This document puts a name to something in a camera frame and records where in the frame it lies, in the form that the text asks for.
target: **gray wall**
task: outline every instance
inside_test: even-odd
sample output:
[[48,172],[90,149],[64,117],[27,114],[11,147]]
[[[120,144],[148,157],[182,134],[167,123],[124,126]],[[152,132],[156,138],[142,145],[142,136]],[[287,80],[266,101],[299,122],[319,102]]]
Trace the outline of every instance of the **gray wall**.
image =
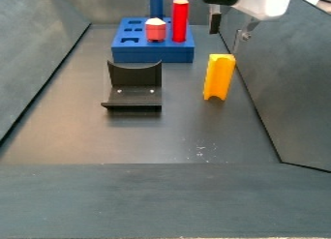
[[[148,16],[148,0],[68,0],[96,24],[116,24],[124,16]],[[208,23],[208,5],[190,1],[190,24]],[[164,0],[164,13],[171,14],[172,0]]]
[[0,0],[0,139],[88,25],[66,0]]
[[[222,35],[232,49],[244,14],[231,10]],[[242,43],[236,65],[282,161],[331,171],[331,15],[291,0]]]

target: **black bracket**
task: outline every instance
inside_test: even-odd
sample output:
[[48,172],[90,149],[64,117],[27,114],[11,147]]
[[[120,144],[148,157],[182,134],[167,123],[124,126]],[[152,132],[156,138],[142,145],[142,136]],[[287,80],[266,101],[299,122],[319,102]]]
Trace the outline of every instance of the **black bracket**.
[[146,68],[124,68],[107,61],[111,80],[107,109],[162,108],[162,61]]

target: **blue cylinder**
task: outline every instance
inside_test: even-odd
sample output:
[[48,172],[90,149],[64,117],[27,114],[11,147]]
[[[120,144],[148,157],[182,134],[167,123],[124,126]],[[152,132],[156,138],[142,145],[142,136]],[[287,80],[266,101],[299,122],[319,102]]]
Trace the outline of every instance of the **blue cylinder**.
[[163,0],[150,0],[150,17],[163,19]]

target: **yellow block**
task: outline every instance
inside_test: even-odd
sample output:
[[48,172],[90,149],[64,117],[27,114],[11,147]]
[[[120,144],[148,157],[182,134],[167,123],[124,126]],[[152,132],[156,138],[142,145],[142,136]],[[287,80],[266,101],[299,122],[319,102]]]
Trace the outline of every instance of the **yellow block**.
[[228,87],[235,67],[235,58],[232,54],[211,54],[204,81],[204,100],[212,96],[222,100],[227,98]]

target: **blue pegboard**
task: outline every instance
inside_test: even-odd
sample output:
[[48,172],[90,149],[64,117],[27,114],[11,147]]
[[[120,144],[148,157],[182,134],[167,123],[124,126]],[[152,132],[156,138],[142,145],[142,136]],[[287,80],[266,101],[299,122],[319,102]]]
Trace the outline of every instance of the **blue pegboard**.
[[115,63],[191,63],[194,58],[194,39],[190,27],[186,30],[186,41],[172,41],[171,18],[167,23],[167,38],[162,43],[146,39],[147,17],[124,17],[111,44]]

